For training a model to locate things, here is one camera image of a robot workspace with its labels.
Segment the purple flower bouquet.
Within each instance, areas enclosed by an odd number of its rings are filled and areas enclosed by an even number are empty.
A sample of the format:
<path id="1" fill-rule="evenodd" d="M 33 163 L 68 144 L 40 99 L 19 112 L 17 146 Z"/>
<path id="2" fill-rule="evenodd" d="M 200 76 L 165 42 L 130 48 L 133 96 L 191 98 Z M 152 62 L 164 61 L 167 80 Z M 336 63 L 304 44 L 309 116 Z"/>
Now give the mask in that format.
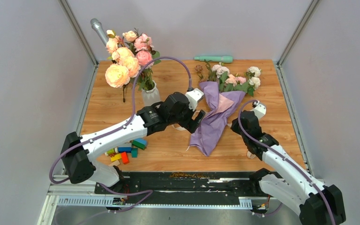
<path id="1" fill-rule="evenodd" d="M 246 95 L 252 97 L 260 87 L 262 70 L 252 66 L 239 75 L 232 74 L 222 62 L 215 65 L 208 61 L 204 63 L 206 71 L 201 65 L 196 66 L 195 71 L 210 111 L 191 135 L 189 145 L 208 157 L 217 146 L 228 118 L 235 113 Z"/>

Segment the cream printed ribbon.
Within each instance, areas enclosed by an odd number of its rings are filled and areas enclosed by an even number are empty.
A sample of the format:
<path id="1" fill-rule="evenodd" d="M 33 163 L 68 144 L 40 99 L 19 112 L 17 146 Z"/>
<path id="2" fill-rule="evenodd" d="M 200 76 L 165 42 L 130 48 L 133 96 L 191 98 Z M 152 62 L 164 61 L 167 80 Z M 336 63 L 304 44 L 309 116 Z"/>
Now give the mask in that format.
<path id="1" fill-rule="evenodd" d="M 227 126 L 228 126 L 229 128 L 231 127 L 231 125 L 232 125 L 232 123 L 228 123 L 228 124 L 227 124 Z M 173 127 L 174 129 L 178 130 L 178 131 L 186 131 L 185 128 L 180 127 L 180 126 L 176 127 L 176 126 L 172 125 L 172 127 Z M 250 159 L 253 159 L 253 158 L 256 157 L 256 155 L 252 154 L 250 151 L 247 151 L 247 157 L 250 158 Z"/>

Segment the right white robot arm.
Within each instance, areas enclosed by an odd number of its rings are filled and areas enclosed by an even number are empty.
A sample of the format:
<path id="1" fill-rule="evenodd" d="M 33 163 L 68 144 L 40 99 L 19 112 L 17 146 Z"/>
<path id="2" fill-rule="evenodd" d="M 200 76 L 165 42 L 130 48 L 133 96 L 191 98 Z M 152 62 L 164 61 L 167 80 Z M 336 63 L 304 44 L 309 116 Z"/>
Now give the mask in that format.
<path id="1" fill-rule="evenodd" d="M 248 155 L 270 165 L 278 178 L 266 168 L 251 175 L 250 192 L 266 193 L 290 208 L 303 225 L 340 225 L 346 221 L 341 190 L 328 186 L 298 165 L 271 135 L 262 131 L 256 110 L 242 111 L 231 129 L 241 135 Z"/>

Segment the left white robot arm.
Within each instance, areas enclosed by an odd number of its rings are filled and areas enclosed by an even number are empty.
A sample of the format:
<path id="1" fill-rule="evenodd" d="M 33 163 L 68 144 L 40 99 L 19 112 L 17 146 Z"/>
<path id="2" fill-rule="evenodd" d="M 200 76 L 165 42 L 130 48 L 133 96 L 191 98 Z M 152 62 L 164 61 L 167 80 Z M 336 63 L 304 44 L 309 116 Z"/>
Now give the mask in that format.
<path id="1" fill-rule="evenodd" d="M 97 157 L 137 138 L 164 131 L 173 124 L 194 133 L 205 116 L 205 112 L 200 111 L 193 118 L 203 97 L 199 89 L 186 94 L 175 92 L 165 101 L 145 106 L 125 121 L 101 131 L 84 136 L 76 132 L 67 134 L 61 154 L 68 181 L 78 184 L 90 180 L 104 184 L 114 194 L 121 193 L 125 181 L 118 169 L 98 162 Z"/>

